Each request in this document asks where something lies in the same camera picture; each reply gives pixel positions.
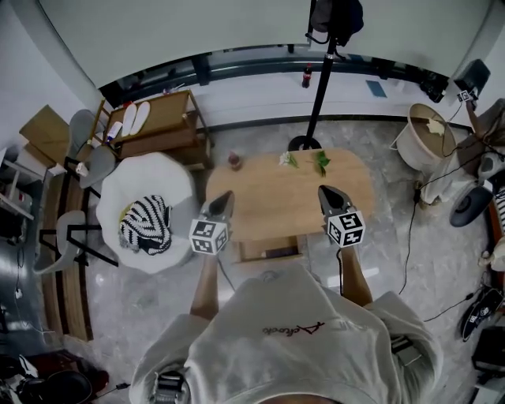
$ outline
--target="white cushion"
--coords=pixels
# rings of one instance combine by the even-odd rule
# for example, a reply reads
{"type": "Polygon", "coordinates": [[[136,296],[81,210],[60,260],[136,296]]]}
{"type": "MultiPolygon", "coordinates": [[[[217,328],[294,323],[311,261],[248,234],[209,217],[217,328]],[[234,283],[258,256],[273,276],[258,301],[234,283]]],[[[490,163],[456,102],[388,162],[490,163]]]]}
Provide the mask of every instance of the white cushion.
{"type": "MultiPolygon", "coordinates": [[[[183,200],[196,199],[193,178],[179,163],[161,153],[151,153],[124,159],[102,185],[102,197],[96,216],[102,227],[103,240],[128,267],[147,273],[181,264],[191,253],[188,235],[172,237],[170,248],[155,256],[144,251],[134,253],[119,245],[119,216],[143,196],[160,195],[166,205],[175,206],[183,200]]],[[[188,204],[194,209],[196,204],[188,204]]]]}

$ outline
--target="blue card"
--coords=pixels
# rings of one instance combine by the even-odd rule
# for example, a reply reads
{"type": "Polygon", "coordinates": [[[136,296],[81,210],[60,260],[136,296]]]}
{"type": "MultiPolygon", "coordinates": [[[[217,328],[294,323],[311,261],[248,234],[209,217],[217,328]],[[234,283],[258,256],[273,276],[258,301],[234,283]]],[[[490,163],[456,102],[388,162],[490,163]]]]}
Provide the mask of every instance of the blue card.
{"type": "Polygon", "coordinates": [[[380,85],[379,81],[367,80],[366,84],[368,84],[370,91],[375,97],[387,98],[387,95],[382,89],[382,86],[380,85]]]}

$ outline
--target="white slippers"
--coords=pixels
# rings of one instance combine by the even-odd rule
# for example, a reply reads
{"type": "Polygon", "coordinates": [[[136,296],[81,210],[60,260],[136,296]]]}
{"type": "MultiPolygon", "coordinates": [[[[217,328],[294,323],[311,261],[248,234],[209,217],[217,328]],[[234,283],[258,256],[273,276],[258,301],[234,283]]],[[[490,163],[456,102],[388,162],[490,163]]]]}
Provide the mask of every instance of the white slippers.
{"type": "Polygon", "coordinates": [[[137,135],[147,121],[149,112],[151,112],[151,104],[147,101],[144,101],[138,108],[135,103],[129,104],[123,115],[121,137],[137,135]]]}
{"type": "Polygon", "coordinates": [[[132,129],[133,121],[135,121],[135,116],[137,115],[137,105],[129,104],[126,107],[125,114],[123,116],[123,130],[121,131],[122,137],[127,137],[130,130],[132,129]]]}
{"type": "Polygon", "coordinates": [[[151,112],[151,104],[147,101],[144,101],[137,110],[137,116],[135,117],[135,122],[132,125],[131,130],[129,131],[130,135],[137,135],[144,123],[148,119],[149,112],[151,112]]]}

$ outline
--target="flower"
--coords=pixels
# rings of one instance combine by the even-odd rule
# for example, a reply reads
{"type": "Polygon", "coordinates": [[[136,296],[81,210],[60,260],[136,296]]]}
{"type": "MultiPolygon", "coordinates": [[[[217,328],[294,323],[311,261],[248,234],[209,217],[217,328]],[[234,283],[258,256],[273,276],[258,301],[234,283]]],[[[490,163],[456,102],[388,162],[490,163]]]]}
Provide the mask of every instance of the flower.
{"type": "Polygon", "coordinates": [[[298,168],[297,160],[288,151],[286,151],[286,153],[282,153],[280,155],[279,165],[280,166],[293,166],[294,168],[298,168]]]}
{"type": "Polygon", "coordinates": [[[290,163],[290,153],[287,151],[286,153],[282,153],[279,157],[279,165],[287,166],[290,163]]]}

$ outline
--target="floor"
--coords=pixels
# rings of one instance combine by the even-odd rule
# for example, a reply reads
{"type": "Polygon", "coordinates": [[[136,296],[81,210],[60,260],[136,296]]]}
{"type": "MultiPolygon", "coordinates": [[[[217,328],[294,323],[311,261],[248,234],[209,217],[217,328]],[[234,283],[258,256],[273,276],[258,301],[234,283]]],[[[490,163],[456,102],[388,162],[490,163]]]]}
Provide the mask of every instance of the floor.
{"type": "MultiPolygon", "coordinates": [[[[407,234],[413,211],[412,184],[417,173],[410,169],[390,143],[402,130],[398,122],[320,122],[315,136],[323,147],[347,148],[369,167],[376,194],[376,208],[367,222],[365,242],[359,247],[361,266],[376,275],[368,278],[374,297],[388,290],[399,292],[404,282],[407,234]]],[[[216,133],[213,158],[225,163],[230,150],[244,157],[261,153],[281,153],[289,140],[305,134],[307,123],[269,125],[216,133]]],[[[205,173],[196,175],[204,189],[205,173]]],[[[450,204],[427,211],[417,209],[413,222],[408,281],[402,298],[422,319],[475,291],[481,278],[477,258],[486,245],[484,219],[462,229],[449,225],[450,204]]],[[[303,241],[304,256],[283,261],[282,266],[301,264],[318,274],[324,285],[334,284],[338,275],[333,248],[322,234],[303,241]]],[[[272,264],[249,266],[245,271],[231,263],[231,248],[225,251],[224,267],[238,286],[272,264]]],[[[146,275],[138,270],[115,268],[93,261],[88,269],[88,299],[95,339],[82,343],[65,337],[63,345],[75,354],[103,367],[112,375],[112,384],[130,381],[136,363],[164,327],[179,313],[188,312],[201,268],[195,256],[183,267],[146,275]]],[[[226,301],[231,289],[219,280],[219,300],[226,301]]],[[[458,320],[466,305],[459,305],[427,327],[440,338],[445,354],[442,378],[433,403],[464,403],[475,382],[470,357],[477,342],[467,343],[457,336],[458,320]]],[[[102,404],[128,402],[127,392],[104,397],[102,404]]]]}
{"type": "Polygon", "coordinates": [[[41,354],[49,349],[41,334],[39,302],[42,295],[37,287],[37,277],[32,272],[35,255],[30,253],[36,248],[37,213],[43,185],[36,181],[23,190],[33,198],[32,212],[35,215],[33,222],[28,221],[26,242],[22,248],[0,243],[0,296],[9,330],[9,333],[1,334],[0,350],[2,354],[12,356],[41,354]],[[22,293],[19,299],[15,298],[16,288],[22,293]]]}

